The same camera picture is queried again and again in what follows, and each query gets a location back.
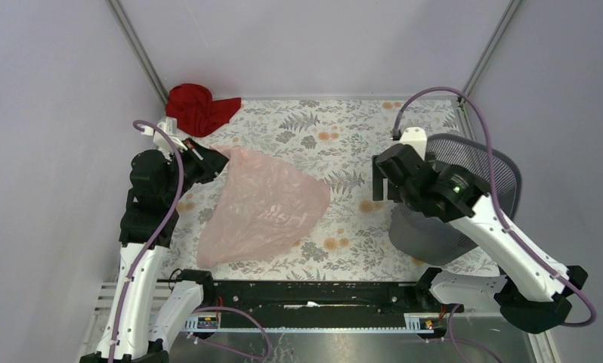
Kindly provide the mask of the aluminium frame post right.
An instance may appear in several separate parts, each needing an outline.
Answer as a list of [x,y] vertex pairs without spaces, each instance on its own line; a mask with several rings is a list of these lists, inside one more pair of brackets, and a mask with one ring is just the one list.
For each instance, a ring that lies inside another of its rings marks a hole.
[[471,95],[477,88],[484,71],[487,69],[500,42],[509,30],[512,21],[518,15],[518,12],[523,4],[524,0],[511,0],[507,4],[506,9],[496,25],[496,28],[491,34],[486,46],[484,47],[484,50],[481,52],[478,62],[475,64],[473,71],[471,72],[464,85],[464,88],[462,89],[467,95]]

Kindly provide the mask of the aluminium frame post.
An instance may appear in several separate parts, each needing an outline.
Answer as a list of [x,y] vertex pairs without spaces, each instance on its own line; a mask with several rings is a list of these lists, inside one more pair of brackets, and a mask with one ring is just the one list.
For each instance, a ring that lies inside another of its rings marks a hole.
[[496,28],[491,34],[486,46],[484,47],[484,50],[481,52],[478,62],[475,64],[473,71],[471,72],[464,85],[464,88],[462,89],[467,95],[471,95],[477,88],[484,71],[487,69],[500,42],[509,30],[512,21],[518,15],[518,12],[523,4],[524,0],[511,0],[507,4],[506,9],[496,25]]
[[152,89],[163,104],[168,101],[169,93],[161,80],[141,38],[138,35],[124,4],[120,0],[105,0],[105,4],[110,9],[111,14],[123,36],[125,37],[132,53],[141,66],[142,71],[147,77]]

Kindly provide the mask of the pink plastic trash bag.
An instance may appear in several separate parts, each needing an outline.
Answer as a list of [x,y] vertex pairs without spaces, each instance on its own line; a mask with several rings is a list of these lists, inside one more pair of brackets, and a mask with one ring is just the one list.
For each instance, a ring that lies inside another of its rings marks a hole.
[[200,268],[266,259],[311,233],[330,203],[329,185],[286,161],[217,146],[229,159],[218,204],[200,236]]

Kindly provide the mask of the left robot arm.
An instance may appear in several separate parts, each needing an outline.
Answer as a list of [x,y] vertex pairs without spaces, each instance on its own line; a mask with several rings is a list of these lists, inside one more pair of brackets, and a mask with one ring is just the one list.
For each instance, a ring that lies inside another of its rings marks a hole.
[[185,269],[159,312],[150,313],[159,270],[179,220],[178,201],[193,185],[214,181],[229,161],[189,138],[184,143],[177,154],[146,150],[131,161],[110,316],[95,351],[81,362],[167,362],[191,312],[215,303],[211,274]]

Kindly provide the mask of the floral patterned table mat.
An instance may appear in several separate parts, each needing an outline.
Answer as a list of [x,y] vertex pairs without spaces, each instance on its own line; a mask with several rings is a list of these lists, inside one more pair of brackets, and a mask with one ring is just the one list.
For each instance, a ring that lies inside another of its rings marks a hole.
[[[417,281],[428,265],[392,246],[388,227],[394,208],[372,201],[371,156],[392,144],[391,128],[404,101],[244,101],[229,124],[196,141],[205,147],[239,146],[278,157],[331,190],[331,204],[315,229],[283,254],[233,262],[212,269],[216,279]],[[459,105],[421,98],[402,119],[402,128],[427,135],[467,136]],[[160,278],[196,263],[200,232],[212,217],[225,173],[194,185],[178,204],[180,219]]]

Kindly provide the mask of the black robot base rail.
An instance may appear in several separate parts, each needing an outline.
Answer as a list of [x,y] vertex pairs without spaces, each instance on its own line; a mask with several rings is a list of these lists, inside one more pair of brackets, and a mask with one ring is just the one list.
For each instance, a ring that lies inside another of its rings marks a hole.
[[411,314],[444,319],[453,305],[407,282],[214,281],[204,287],[204,309],[191,316],[233,313],[249,319],[267,314]]

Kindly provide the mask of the grey slotted trash bin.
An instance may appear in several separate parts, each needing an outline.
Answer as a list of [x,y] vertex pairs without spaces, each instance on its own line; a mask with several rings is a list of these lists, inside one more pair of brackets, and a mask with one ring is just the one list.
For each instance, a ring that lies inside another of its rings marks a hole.
[[[428,138],[426,152],[435,154],[437,171],[459,165],[485,181],[489,179],[487,147],[484,144],[458,135],[436,134]],[[510,157],[499,150],[493,151],[493,162],[500,208],[513,221],[521,199],[521,171]],[[399,251],[429,265],[442,266],[477,247],[473,239],[458,229],[459,226],[467,228],[467,219],[444,223],[400,203],[393,209],[388,236]]]

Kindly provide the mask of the red crumpled cloth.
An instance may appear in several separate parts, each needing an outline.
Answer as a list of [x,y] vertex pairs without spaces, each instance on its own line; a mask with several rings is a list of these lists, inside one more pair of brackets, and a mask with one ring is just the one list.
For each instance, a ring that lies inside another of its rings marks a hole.
[[183,83],[170,90],[165,114],[188,135],[204,138],[228,124],[241,108],[241,98],[214,100],[204,86]]

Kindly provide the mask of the aluminium frame post left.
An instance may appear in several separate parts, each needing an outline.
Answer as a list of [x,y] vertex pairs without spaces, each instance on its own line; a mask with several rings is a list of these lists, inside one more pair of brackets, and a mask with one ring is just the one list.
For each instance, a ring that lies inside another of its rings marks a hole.
[[120,0],[105,0],[105,4],[110,9],[111,14],[123,36],[125,37],[132,53],[141,66],[142,71],[147,77],[152,89],[163,104],[168,101],[169,93],[161,80],[141,38],[138,35],[124,4]]

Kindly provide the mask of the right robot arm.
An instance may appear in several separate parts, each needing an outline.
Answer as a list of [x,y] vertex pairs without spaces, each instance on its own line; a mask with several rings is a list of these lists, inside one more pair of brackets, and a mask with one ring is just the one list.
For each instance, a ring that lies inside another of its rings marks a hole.
[[499,208],[486,180],[459,165],[437,170],[408,144],[375,155],[372,169],[374,200],[401,202],[440,220],[470,238],[503,270],[488,278],[429,268],[414,292],[421,310],[432,312],[442,304],[499,312],[530,334],[569,326],[568,298],[583,296],[587,272],[541,250]]

